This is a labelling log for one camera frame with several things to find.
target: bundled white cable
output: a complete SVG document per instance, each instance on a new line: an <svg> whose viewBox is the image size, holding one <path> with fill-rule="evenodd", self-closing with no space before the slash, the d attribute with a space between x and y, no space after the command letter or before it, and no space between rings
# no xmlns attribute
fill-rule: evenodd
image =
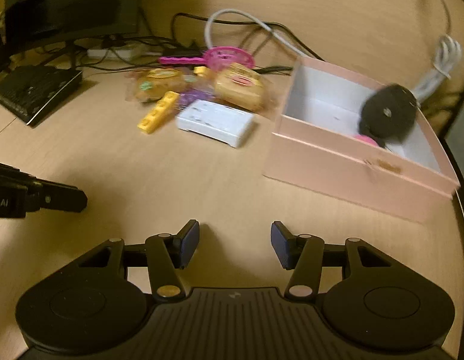
<svg viewBox="0 0 464 360"><path fill-rule="evenodd" d="M214 47L214 45L212 44L212 39L210 37L210 31L211 31L212 23L215 21L215 19L217 17L219 17L220 15L222 15L224 13L236 13L238 15L248 17L250 20L255 21L260 27L262 27L264 30L269 32L275 39L277 39L279 42L281 42L284 46L288 47L289 49L296 52L300 56L308 56L306 53L300 51L297 47L295 47L294 45L287 42L280 35L277 35L277 33L274 32L274 30L272 30L272 28L267 26L264 22L260 21L259 19L252 16L251 14L249 14L247 12L240 11L238 9L221 9L221 10L215 12L214 14L212 14L211 17L209 17L209 20L207 20L207 24L205 25L205 31L204 31L205 44L209 49Z"/></svg>
<svg viewBox="0 0 464 360"><path fill-rule="evenodd" d="M446 35L439 39L433 61L434 68L425 74L418 85L411 91L419 104L430 97L446 78L450 79L450 72L462 57L461 45L450 36L452 25L449 8L445 0L441 0L441 2L447 18Z"/></svg>

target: wooden table surface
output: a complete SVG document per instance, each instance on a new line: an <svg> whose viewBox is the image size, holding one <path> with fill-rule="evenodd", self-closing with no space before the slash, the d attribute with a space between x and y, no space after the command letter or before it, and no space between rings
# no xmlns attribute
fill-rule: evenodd
<svg viewBox="0 0 464 360"><path fill-rule="evenodd" d="M80 214L41 210L0 219L0 360L26 348L14 307L31 285L108 238L142 243L191 218L202 227L199 248L181 272L187 285L283 290L291 273L270 245L274 220L326 243L360 237L449 293L456 317L444 348L457 355L464 260L452 204L419 225L268 179L262 167L273 123L258 115L239 149L172 122L144 135L137 123L150 106L124 100L125 75L93 73L86 70L82 90L35 129L0 107L0 162L76 185L89 197ZM272 80L280 93L288 78ZM339 278L339 269L324 269L321 289ZM145 268L131 269L130 280L150 290Z"/></svg>

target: open box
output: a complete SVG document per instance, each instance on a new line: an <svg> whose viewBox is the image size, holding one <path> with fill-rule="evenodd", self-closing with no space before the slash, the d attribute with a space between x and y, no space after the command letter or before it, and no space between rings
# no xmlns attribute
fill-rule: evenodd
<svg viewBox="0 0 464 360"><path fill-rule="evenodd" d="M264 175L416 222L451 200L457 176L419 111L386 149L353 138L363 103L383 85L312 58L297 61Z"/></svg>

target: pink strainer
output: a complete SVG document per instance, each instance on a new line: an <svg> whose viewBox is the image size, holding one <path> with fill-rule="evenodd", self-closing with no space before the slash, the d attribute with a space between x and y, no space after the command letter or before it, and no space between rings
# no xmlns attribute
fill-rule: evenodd
<svg viewBox="0 0 464 360"><path fill-rule="evenodd" d="M213 71L221 71L234 62L249 69L255 66L254 57L238 47L212 47L205 52L203 57L207 66Z"/></svg>

